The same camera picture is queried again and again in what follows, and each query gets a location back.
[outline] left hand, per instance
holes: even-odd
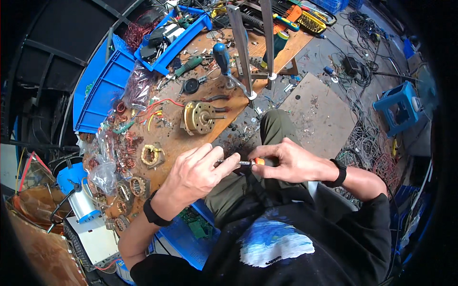
[[[223,157],[223,149],[220,146],[213,148],[210,143],[179,155],[164,184],[151,200],[152,209],[170,221],[185,207],[205,197],[222,178],[240,167],[239,153],[214,167],[215,162]]]

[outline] blue plastic stool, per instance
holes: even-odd
[[[406,130],[418,121],[419,112],[416,112],[412,105],[412,97],[416,96],[412,83],[406,81],[402,85],[386,91],[379,101],[372,104],[376,111],[383,112],[390,126],[390,130],[387,132],[388,138]],[[396,104],[399,107],[399,112],[394,115],[390,107]]]

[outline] green screwdriver handle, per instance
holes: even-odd
[[[195,69],[203,61],[201,56],[194,56],[190,58],[184,65],[175,71],[175,76],[179,77],[187,71]]]

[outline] black t-shirt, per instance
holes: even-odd
[[[376,285],[387,273],[391,235],[381,194],[332,223],[310,194],[293,187],[272,207],[248,195],[233,208],[202,271],[154,254],[131,269],[142,285]]]

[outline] person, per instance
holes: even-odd
[[[144,206],[149,218],[142,212],[119,241],[137,285],[375,285],[384,280],[391,256],[384,182],[302,148],[283,110],[262,118],[261,140],[249,159],[276,157],[279,165],[256,164],[246,176],[233,173],[240,167],[238,153],[214,166],[224,156],[219,146],[205,144],[178,156]],[[316,211],[304,182],[332,185],[342,179],[340,185],[363,205],[331,222]],[[200,198],[221,230],[202,271],[172,255],[146,257],[157,224],[166,225]]]

